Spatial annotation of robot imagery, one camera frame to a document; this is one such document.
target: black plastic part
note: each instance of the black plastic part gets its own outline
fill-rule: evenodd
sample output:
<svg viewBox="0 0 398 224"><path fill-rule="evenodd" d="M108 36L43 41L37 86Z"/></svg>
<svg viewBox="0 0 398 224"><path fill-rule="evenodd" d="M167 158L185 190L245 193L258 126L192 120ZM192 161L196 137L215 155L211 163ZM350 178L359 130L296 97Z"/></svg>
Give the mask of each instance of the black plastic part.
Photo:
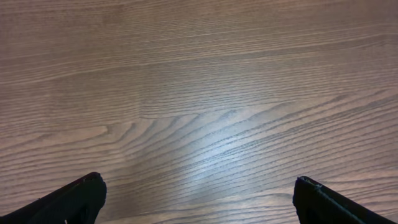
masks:
<svg viewBox="0 0 398 224"><path fill-rule="evenodd" d="M92 172L40 198L23 208L0 217L0 223L94 224L105 204L106 184Z"/></svg>
<svg viewBox="0 0 398 224"><path fill-rule="evenodd" d="M395 224L309 177L299 177L293 204L301 224Z"/></svg>

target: wood grain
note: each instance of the wood grain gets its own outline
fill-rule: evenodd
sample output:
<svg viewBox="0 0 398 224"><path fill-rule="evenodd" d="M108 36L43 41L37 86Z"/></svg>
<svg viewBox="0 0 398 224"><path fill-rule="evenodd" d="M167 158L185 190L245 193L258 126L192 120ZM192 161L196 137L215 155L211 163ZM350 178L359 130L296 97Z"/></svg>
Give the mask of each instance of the wood grain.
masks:
<svg viewBox="0 0 398 224"><path fill-rule="evenodd" d="M397 1L0 2L0 215L91 171L97 223L398 222Z"/></svg>

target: black object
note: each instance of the black object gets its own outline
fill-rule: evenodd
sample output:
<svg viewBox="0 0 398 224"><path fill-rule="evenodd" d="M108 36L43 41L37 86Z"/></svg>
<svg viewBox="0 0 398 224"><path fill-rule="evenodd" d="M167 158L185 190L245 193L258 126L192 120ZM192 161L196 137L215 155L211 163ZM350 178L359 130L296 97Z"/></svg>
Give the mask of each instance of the black object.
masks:
<svg viewBox="0 0 398 224"><path fill-rule="evenodd" d="M40 198L23 208L0 217L1 224L94 224L105 204L106 185L92 172Z"/></svg>
<svg viewBox="0 0 398 224"><path fill-rule="evenodd" d="M301 224L395 224L309 177L297 178L293 204Z"/></svg>

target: wooden surface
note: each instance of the wooden surface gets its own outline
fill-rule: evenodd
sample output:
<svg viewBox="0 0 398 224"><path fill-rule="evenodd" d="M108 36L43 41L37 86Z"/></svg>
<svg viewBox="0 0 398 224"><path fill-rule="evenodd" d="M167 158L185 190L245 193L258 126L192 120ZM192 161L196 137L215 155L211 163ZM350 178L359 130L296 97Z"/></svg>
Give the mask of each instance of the wooden surface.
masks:
<svg viewBox="0 0 398 224"><path fill-rule="evenodd" d="M0 215L98 171L97 223L398 222L398 2L0 1Z"/></svg>

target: wood grain pattern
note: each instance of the wood grain pattern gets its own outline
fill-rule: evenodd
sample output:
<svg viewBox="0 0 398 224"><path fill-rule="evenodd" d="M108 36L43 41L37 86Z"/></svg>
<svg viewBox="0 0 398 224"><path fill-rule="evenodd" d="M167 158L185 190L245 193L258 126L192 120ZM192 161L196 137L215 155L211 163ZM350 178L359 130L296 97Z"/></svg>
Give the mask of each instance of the wood grain pattern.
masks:
<svg viewBox="0 0 398 224"><path fill-rule="evenodd" d="M398 2L0 2L0 215L89 173L97 223L298 223L308 175L398 222Z"/></svg>

